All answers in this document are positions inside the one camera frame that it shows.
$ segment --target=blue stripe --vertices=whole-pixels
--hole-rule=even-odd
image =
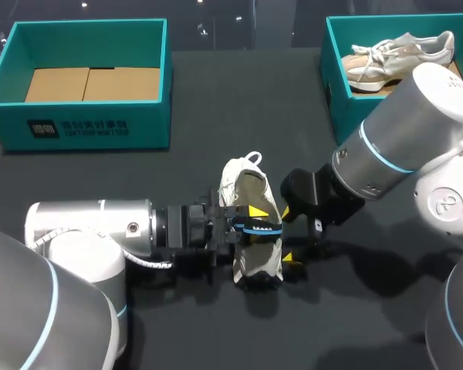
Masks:
[[[363,141],[365,141],[365,144],[369,147],[370,151],[378,160],[380,160],[382,163],[384,163],[386,166],[392,168],[393,170],[401,173],[413,173],[414,171],[411,170],[405,170],[404,168],[400,168],[396,166],[395,164],[392,164],[389,160],[384,158],[379,154],[379,152],[376,150],[376,148],[373,147],[373,145],[370,143],[369,139],[367,138],[367,135],[365,134],[365,130],[363,129],[363,123],[365,121],[362,121],[360,124],[360,135],[362,136]]]
[[[59,303],[59,280],[56,276],[55,268],[53,267],[53,265],[47,259],[45,259],[45,261],[48,264],[50,272],[52,273],[52,285],[53,285],[52,302],[50,303],[50,306],[49,306],[49,313],[48,313],[48,317],[46,318],[45,327],[43,328],[43,331],[41,335],[39,336],[39,339],[36,342],[34,349],[32,350],[27,360],[25,360],[24,365],[20,368],[20,370],[28,370],[33,364],[33,362],[37,359],[41,350],[43,349],[46,339],[48,339],[48,335],[50,331],[52,330],[53,321],[55,320],[56,309]]]
[[[122,311],[120,311],[118,314],[117,314],[117,317],[119,318],[121,315],[123,315],[125,313],[125,311],[127,310],[127,305],[125,305],[123,308],[122,308]]]
[[[281,230],[250,230],[244,229],[244,233],[254,235],[277,235],[281,233]]]
[[[458,340],[458,343],[463,347],[463,339],[459,335],[458,330],[456,330],[455,324],[451,319],[451,312],[449,311],[449,282],[451,281],[451,276],[453,275],[453,272],[455,272],[455,268],[453,268],[453,271],[451,271],[451,273],[449,274],[448,281],[446,282],[446,290],[444,292],[444,304],[446,306],[446,316],[448,316],[449,326],[451,326],[451,330],[453,331],[456,340]]]

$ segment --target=teal storage box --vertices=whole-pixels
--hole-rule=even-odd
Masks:
[[[350,91],[341,58],[351,46],[374,46],[409,32],[431,37],[443,31],[455,34],[455,64],[463,78],[463,14],[368,15],[328,17],[321,50],[320,72],[338,144],[360,125],[384,99],[383,96],[355,96]]]
[[[154,99],[25,103],[36,70],[86,67],[159,69]],[[168,148],[172,71],[166,19],[16,22],[0,57],[3,149]]]

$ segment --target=white sneaker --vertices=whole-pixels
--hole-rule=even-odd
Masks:
[[[388,82],[403,79],[421,63],[433,62],[448,67],[455,51],[455,37],[451,31],[424,39],[405,33],[371,48],[352,45],[352,50],[353,55],[342,59],[348,84],[363,91],[377,92]]]
[[[251,205],[265,211],[260,217],[270,223],[281,224],[275,199],[266,175],[259,169],[262,160],[259,152],[250,152],[245,158],[229,160],[223,169],[219,189],[220,206]],[[283,281],[282,240],[257,243],[248,246],[235,245],[233,280],[238,285],[248,282],[270,284],[273,287]]]

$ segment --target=cable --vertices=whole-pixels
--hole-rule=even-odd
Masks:
[[[117,245],[123,253],[123,256],[129,260],[134,262],[135,264],[138,264],[139,266],[145,267],[145,268],[152,268],[156,270],[168,270],[173,267],[173,264],[171,262],[150,262],[150,261],[145,261],[141,260],[140,258],[134,256],[133,254],[127,252],[123,247],[118,244],[110,235],[105,234],[101,230],[94,229],[92,227],[59,227],[58,229],[55,229],[53,231],[50,231],[47,235],[39,238],[37,241],[34,242],[33,245],[26,245],[29,249],[32,249],[36,253],[39,253],[38,250],[39,248],[43,248],[41,255],[45,256],[45,246],[55,237],[58,237],[59,235],[62,235],[64,233],[68,233],[70,231],[89,231],[92,232],[99,237],[102,237],[103,239],[109,241],[110,243],[114,243]]]

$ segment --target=black tabletop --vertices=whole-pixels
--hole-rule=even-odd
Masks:
[[[149,153],[2,155],[0,230],[22,241],[37,201],[149,198],[187,204],[218,186],[226,162],[263,155],[280,210],[283,177],[316,170],[336,145],[318,76],[318,49],[174,52],[171,148]],[[422,227],[414,180],[369,203],[329,239],[340,256],[309,266],[309,280],[277,292],[158,276],[129,290],[130,346],[118,368],[431,369],[424,318],[456,244]],[[286,225],[289,241],[305,223]]]

